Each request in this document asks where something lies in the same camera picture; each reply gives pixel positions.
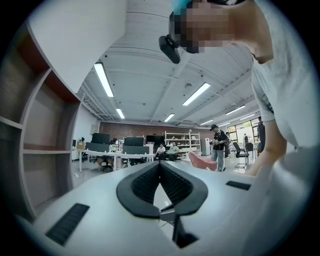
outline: office desk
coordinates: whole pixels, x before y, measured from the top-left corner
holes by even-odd
[[[109,156],[109,157],[114,157],[113,160],[113,169],[114,171],[121,169],[117,169],[117,158],[121,159],[139,159],[139,158],[146,158],[147,162],[153,162],[154,161],[154,154],[124,154],[120,152],[98,152],[98,151],[91,151],[91,150],[78,150],[80,153],[86,153],[88,156]],[[79,161],[79,172],[82,173],[82,161]]]

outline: white wall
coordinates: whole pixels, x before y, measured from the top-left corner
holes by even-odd
[[[75,93],[95,62],[126,30],[127,0],[47,0],[29,31],[51,67]]]
[[[80,108],[77,119],[75,121],[75,128],[73,133],[73,139],[78,141],[81,137],[84,137],[85,142],[91,142],[91,126],[98,125],[98,119],[91,115],[83,107]],[[72,152],[72,159],[78,159],[78,152]]]

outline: black office chair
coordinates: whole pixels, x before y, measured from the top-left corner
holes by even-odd
[[[254,157],[254,145],[251,142],[248,142],[245,145],[245,148],[248,150],[248,153],[252,152],[252,158],[253,158]]]
[[[234,142],[233,145],[236,150],[235,157],[236,158],[245,158],[245,163],[237,163],[234,167],[245,169],[246,165],[248,164],[248,157],[249,157],[248,150],[246,148],[240,148],[237,142]]]

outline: wooden shelf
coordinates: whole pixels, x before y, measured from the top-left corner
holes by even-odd
[[[1,64],[0,178],[10,210],[32,222],[74,188],[72,140],[82,99],[25,25]]]
[[[25,30],[19,40],[20,42],[16,48],[17,52],[22,57],[24,62],[29,66],[29,68],[35,74],[40,74],[48,70],[49,65],[38,50],[38,47],[31,38],[28,30]]]
[[[46,145],[36,145],[36,144],[23,144],[24,154],[34,154],[34,155],[48,155],[48,154],[70,154],[71,150],[60,149],[55,146]]]
[[[44,81],[46,86],[53,91],[64,102],[79,103],[81,99],[73,93],[66,85],[58,78],[54,71],[50,72]]]
[[[11,120],[6,119],[5,117],[2,117],[2,116],[0,116],[0,122],[6,124],[6,125],[8,125],[8,126],[12,126],[12,127],[21,129],[21,130],[22,130],[22,128],[23,128],[23,125],[22,125],[22,124],[17,123],[17,122],[14,122],[14,121],[11,121]]]

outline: white ceiling beam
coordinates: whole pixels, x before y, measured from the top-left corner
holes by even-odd
[[[139,72],[135,70],[128,70],[128,69],[118,69],[118,68],[108,68],[107,71],[114,72],[114,73],[124,73],[124,74],[131,74],[131,75],[141,75],[146,77],[153,77],[153,78],[161,78],[161,79],[169,79],[169,80],[178,80],[177,77],[169,76],[169,75],[161,75],[155,73],[145,73]]]
[[[250,104],[251,102],[254,102],[254,101],[256,101],[256,97],[254,95],[252,95],[252,96],[250,96],[249,98],[247,98],[245,100],[241,100],[241,101],[237,102],[236,105],[237,106],[242,106],[242,105]],[[226,108],[226,109],[224,109],[224,110],[222,110],[222,111],[220,111],[218,113],[215,113],[215,114],[212,114],[212,115],[210,115],[210,116],[208,116],[206,118],[203,118],[203,119],[199,120],[197,123],[202,124],[202,123],[204,123],[204,122],[206,122],[208,120],[215,119],[215,118],[218,118],[220,116],[223,116],[226,113],[231,112],[232,110],[235,110],[235,106],[228,107],[228,108]]]
[[[123,56],[138,56],[138,57],[144,57],[144,58],[149,58],[149,59],[157,59],[163,62],[166,62],[168,65],[172,65],[173,63],[171,62],[171,60],[165,56],[164,53],[160,52],[161,56],[158,55],[154,55],[154,54],[148,54],[148,53],[142,53],[142,52],[132,52],[132,51],[108,51],[106,52],[107,55],[123,55]],[[215,85],[220,87],[221,89],[225,88],[224,85],[222,85],[221,83],[225,84],[224,81],[221,81],[221,79],[214,73],[206,70],[204,67],[199,66],[197,64],[194,64],[193,62],[189,62],[188,66],[185,66],[185,69],[190,70],[190,71],[194,71],[197,73],[201,73],[203,75],[203,80],[205,82],[208,82],[208,84],[210,85]]]
[[[186,51],[182,54],[180,63],[177,64],[175,69],[173,70],[173,73],[172,73],[172,77],[173,78],[179,78],[179,76],[181,75],[182,71],[185,69],[186,65],[190,61],[191,57],[192,57],[192,54],[190,54],[190,53],[188,53]],[[155,109],[153,111],[150,123],[153,121],[155,115],[157,114],[161,103],[169,95],[169,93],[171,92],[172,88],[176,85],[177,80],[178,79],[170,80],[169,82],[167,82],[167,85],[164,88],[162,94],[160,95],[160,98],[159,98],[159,101],[158,101],[157,105],[155,106]]]
[[[221,92],[217,94],[223,97],[227,93],[232,92],[235,88],[237,88],[237,86],[249,80],[251,78],[251,73],[252,71],[250,69],[249,71],[245,72],[242,76],[240,76],[238,79],[236,79],[231,85],[229,85],[227,88],[223,89]],[[195,107],[194,109],[192,109],[191,111],[189,111],[188,113],[180,117],[179,120],[183,121],[188,117],[192,116],[193,114],[200,112],[203,108],[207,107],[211,103],[215,102],[217,99],[219,99],[219,96],[217,96],[217,94],[212,96],[209,100],[205,101],[203,104]]]

